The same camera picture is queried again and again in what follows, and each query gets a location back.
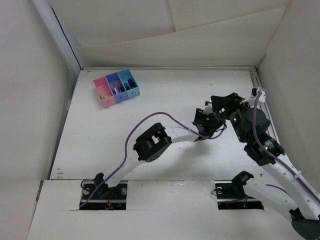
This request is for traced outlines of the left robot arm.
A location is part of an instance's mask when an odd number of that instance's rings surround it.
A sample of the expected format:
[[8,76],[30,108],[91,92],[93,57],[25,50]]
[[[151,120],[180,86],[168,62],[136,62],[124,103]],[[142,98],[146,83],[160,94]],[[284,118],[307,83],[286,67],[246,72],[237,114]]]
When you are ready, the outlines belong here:
[[[129,139],[134,131],[149,118],[165,115],[177,126],[165,127],[157,122],[146,129],[135,140],[131,149],[128,148]],[[155,112],[143,118],[129,133],[124,143],[124,159],[108,172],[98,173],[93,179],[93,192],[100,198],[107,198],[125,176],[144,163],[157,160],[170,145],[181,142],[197,142],[218,138],[227,128],[226,121],[215,113],[204,113],[196,109],[194,121],[188,125],[182,124],[166,112]]]

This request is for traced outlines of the purple capped black highlighter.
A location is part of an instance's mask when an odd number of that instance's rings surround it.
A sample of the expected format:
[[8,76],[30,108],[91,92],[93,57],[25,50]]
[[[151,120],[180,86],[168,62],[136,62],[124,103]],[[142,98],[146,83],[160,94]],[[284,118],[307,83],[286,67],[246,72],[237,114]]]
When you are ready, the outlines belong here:
[[135,84],[135,82],[130,78],[130,79],[128,79],[128,84],[129,84],[129,86],[130,86],[130,88],[131,89],[134,89],[135,87],[136,87],[136,84]]

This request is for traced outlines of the red transparent pen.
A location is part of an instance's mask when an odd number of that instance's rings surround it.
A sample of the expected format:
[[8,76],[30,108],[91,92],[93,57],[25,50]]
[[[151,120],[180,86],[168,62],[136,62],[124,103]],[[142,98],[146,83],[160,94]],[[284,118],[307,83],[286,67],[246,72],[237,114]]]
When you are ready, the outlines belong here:
[[124,89],[124,87],[123,87],[123,85],[121,84],[121,83],[119,83],[118,85],[117,85],[117,87],[118,87],[118,89],[119,89],[119,91],[122,93],[122,92],[125,92],[125,89]]
[[122,92],[122,89],[121,89],[122,85],[119,82],[117,82],[115,86],[117,89],[117,93],[120,94]]

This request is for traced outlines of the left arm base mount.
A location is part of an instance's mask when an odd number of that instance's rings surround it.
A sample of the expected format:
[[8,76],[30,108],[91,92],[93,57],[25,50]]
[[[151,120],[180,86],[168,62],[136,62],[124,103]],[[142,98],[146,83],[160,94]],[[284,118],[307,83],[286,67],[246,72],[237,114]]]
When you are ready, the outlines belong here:
[[104,210],[104,211],[124,211],[127,208],[128,182],[120,181],[115,187],[107,187],[104,183],[90,198],[91,193],[104,180],[104,175],[98,173],[94,179],[84,179],[80,187],[82,188],[79,209]]

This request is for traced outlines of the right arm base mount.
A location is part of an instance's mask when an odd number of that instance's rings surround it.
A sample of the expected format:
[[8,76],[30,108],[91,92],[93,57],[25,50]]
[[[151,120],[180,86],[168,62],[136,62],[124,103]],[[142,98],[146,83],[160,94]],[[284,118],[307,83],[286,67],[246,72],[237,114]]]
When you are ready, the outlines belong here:
[[217,180],[211,195],[216,197],[218,210],[264,210],[261,201],[245,194],[244,185],[254,176],[242,171],[231,180]]

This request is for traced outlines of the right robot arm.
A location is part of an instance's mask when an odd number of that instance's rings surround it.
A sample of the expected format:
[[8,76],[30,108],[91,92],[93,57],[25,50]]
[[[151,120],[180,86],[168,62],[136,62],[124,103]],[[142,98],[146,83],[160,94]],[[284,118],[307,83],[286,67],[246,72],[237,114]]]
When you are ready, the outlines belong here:
[[283,188],[283,192],[258,183],[251,173],[242,171],[232,179],[231,191],[237,197],[253,197],[269,204],[283,215],[293,229],[306,240],[320,238],[320,193],[303,177],[285,156],[284,148],[267,130],[271,124],[258,108],[266,93],[254,87],[251,97],[244,99],[236,93],[211,96],[212,112],[229,120],[238,140],[244,143],[246,154]]

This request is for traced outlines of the blue capped black highlighter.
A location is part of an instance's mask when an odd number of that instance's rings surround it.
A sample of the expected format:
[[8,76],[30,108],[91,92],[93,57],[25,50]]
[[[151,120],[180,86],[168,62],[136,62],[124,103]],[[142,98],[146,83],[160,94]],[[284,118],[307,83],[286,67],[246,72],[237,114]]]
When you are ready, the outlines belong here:
[[127,82],[125,82],[124,84],[124,87],[125,87],[125,89],[127,90],[127,91],[129,91],[131,88],[130,88],[130,86],[129,86],[129,84],[127,83]]

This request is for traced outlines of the pink capped white marker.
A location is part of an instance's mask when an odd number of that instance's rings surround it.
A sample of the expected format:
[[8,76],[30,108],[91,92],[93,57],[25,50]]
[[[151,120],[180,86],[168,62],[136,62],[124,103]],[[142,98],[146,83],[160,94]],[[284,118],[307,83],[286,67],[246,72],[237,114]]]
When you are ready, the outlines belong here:
[[115,94],[117,95],[118,91],[117,91],[117,88],[115,86],[113,86],[113,90],[114,90]]

